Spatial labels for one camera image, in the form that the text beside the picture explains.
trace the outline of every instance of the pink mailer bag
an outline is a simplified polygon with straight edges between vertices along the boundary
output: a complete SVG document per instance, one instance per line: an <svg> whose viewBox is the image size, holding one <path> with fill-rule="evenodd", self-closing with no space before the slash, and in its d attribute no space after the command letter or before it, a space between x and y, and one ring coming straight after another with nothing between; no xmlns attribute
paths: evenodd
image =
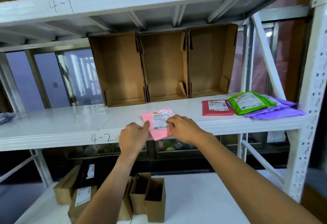
<svg viewBox="0 0 327 224"><path fill-rule="evenodd" d="M167 119L174 114L170 109L160 110L153 113L143 113L143 123L150 122L150 134L155 141L166 138L171 135L171 131L168 128Z"/></svg>

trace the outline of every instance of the upper shelf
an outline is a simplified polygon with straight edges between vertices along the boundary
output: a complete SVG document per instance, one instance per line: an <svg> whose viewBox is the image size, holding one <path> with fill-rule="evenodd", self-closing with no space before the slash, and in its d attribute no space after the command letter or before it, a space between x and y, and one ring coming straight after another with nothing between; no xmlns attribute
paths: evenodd
<svg viewBox="0 0 327 224"><path fill-rule="evenodd" d="M226 94L111 108L88 105L39 110L0 126L0 151L116 143L120 131L127 124L135 122L142 125L142 113L162 109L192 118L201 128L214 135L299 129L307 121L307 116L269 121L237 115L202 116L203 100L227 99L230 96Z"/></svg>
<svg viewBox="0 0 327 224"><path fill-rule="evenodd" d="M275 0L17 0L0 3L0 51L124 31L241 21Z"/></svg>

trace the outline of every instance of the closed cardboard box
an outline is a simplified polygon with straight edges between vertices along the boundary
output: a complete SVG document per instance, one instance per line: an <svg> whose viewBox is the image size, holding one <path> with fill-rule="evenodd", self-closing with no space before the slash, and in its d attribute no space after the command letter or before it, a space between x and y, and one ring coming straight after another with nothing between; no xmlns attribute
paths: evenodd
<svg viewBox="0 0 327 224"><path fill-rule="evenodd" d="M105 106L146 103L135 32L89 37Z"/></svg>
<svg viewBox="0 0 327 224"><path fill-rule="evenodd" d="M138 173L133 181L129 196L133 206L134 214L146 214L145 212L145 193L151 173Z"/></svg>
<svg viewBox="0 0 327 224"><path fill-rule="evenodd" d="M228 93L233 70L237 25L189 30L190 96Z"/></svg>
<svg viewBox="0 0 327 224"><path fill-rule="evenodd" d="M145 208L148 222L164 222L166 208L165 180L151 178L145 194Z"/></svg>
<svg viewBox="0 0 327 224"><path fill-rule="evenodd" d="M74 192L72 203L69 206L68 216L72 224L75 224L96 193L96 186L77 189Z"/></svg>
<svg viewBox="0 0 327 224"><path fill-rule="evenodd" d="M132 188L133 181L134 178L130 177L126 185L123 202L118 214L118 221L131 220L133 217L133 208L129 197L129 193L130 193L130 189Z"/></svg>
<svg viewBox="0 0 327 224"><path fill-rule="evenodd" d="M186 32L140 37L150 102L187 98Z"/></svg>
<svg viewBox="0 0 327 224"><path fill-rule="evenodd" d="M71 204L74 194L74 183L80 170L80 165L76 165L66 176L63 177L53 188L58 204Z"/></svg>

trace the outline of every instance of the shelf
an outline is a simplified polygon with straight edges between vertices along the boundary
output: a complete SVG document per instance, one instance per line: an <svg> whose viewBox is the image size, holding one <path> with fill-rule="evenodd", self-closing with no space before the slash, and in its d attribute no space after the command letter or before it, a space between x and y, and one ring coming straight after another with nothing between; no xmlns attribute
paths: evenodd
<svg viewBox="0 0 327 224"><path fill-rule="evenodd" d="M162 109L192 118L214 135L299 129L307 121L307 116L278 120L252 120L237 115L202 116L203 100L227 99L232 95L111 108L88 105L39 110L0 126L0 151L116 143L127 124L142 125L142 113Z"/></svg>
<svg viewBox="0 0 327 224"><path fill-rule="evenodd" d="M126 31L243 21L275 0L17 0L0 3L0 51Z"/></svg>
<svg viewBox="0 0 327 224"><path fill-rule="evenodd" d="M249 221L216 173L184 174L163 177L166 188L165 223L246 223ZM55 200L53 183L15 224L70 224L68 205ZM146 215L134 215L132 222L148 223Z"/></svg>

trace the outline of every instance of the person's left hand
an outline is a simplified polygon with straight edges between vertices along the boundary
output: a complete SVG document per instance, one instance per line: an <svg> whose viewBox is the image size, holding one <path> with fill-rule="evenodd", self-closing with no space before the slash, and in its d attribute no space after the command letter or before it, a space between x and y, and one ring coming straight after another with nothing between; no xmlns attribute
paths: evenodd
<svg viewBox="0 0 327 224"><path fill-rule="evenodd" d="M137 155L145 146L149 136L149 127L149 121L146 121L143 127L132 122L120 132L119 147L122 156L136 159Z"/></svg>

